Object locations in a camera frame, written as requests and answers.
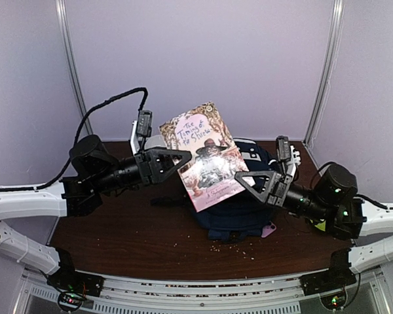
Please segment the navy blue student backpack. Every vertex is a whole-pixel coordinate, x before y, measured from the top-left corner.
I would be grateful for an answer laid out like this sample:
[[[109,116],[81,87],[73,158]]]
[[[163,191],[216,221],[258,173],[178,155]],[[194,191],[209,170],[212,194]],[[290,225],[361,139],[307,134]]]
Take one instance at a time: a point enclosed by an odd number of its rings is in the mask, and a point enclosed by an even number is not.
[[[234,141],[250,171],[280,171],[276,158],[255,141],[244,138]],[[198,225],[208,231],[208,239],[224,243],[242,241],[248,236],[261,237],[264,227],[272,224],[274,215],[274,209],[260,204],[246,190],[199,213],[186,194],[180,199],[168,196],[154,198],[150,204],[155,207],[187,208]]]

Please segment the pink smartphone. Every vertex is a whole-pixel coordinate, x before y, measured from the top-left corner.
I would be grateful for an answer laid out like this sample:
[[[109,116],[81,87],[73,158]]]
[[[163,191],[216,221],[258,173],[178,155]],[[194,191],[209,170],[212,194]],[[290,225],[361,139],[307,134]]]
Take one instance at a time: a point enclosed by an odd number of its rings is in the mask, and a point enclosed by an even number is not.
[[[261,237],[266,238],[275,231],[276,231],[276,225],[273,222],[269,222],[266,226],[263,227]]]

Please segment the pink Shakespeare story book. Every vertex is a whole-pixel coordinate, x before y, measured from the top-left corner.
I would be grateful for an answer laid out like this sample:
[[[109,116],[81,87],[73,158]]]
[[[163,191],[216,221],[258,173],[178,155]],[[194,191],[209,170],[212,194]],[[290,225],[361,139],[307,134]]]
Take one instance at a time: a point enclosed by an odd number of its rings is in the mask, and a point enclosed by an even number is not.
[[[168,149],[192,155],[178,173],[197,213],[244,190],[234,176],[248,167],[214,103],[173,117],[159,131]]]

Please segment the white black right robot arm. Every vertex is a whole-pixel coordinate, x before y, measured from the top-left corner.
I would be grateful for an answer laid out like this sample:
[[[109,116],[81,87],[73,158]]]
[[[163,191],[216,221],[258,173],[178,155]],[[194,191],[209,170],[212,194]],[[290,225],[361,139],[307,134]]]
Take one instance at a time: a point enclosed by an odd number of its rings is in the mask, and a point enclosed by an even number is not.
[[[238,172],[235,179],[259,203],[325,224],[325,232],[343,241],[375,234],[389,237],[332,254],[323,284],[335,289],[348,275],[393,261],[393,203],[379,203],[358,193],[355,175],[330,162],[312,188],[275,171]]]

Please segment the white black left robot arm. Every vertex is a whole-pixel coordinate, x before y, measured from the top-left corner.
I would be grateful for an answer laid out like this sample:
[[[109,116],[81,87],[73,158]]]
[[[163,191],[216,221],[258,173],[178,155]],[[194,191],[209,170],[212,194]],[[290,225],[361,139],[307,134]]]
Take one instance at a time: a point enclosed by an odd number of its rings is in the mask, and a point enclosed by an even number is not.
[[[68,162],[77,176],[42,186],[0,186],[0,253],[37,268],[66,290],[75,290],[81,276],[71,255],[22,235],[5,220],[87,216],[103,203],[103,195],[162,183],[191,158],[189,151],[153,147],[119,160],[97,135],[88,135],[69,151]]]

